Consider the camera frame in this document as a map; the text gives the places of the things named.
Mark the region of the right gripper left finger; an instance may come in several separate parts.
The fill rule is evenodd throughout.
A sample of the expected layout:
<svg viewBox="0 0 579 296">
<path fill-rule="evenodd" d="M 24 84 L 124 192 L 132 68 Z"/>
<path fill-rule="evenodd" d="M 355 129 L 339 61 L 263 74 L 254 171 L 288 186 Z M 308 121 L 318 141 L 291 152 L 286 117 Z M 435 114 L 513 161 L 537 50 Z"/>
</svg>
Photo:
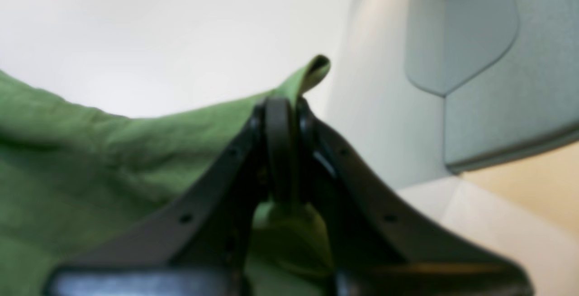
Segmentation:
<svg viewBox="0 0 579 296">
<path fill-rule="evenodd" d="M 50 273 L 45 296 L 246 296 L 243 267 L 256 207 L 272 188 L 259 102 L 208 170 L 176 201 Z"/>
</svg>

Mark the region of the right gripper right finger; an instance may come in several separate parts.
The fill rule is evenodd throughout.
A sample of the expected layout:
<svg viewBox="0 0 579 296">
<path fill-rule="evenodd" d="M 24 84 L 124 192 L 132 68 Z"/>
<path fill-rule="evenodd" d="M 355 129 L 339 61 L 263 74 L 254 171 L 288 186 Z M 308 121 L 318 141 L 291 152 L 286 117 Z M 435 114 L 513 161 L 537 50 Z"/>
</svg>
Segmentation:
<svg viewBox="0 0 579 296">
<path fill-rule="evenodd" d="M 403 201 L 305 100 L 280 101 L 280 197 L 321 214 L 332 296 L 532 296 L 517 263 L 434 223 Z"/>
</svg>

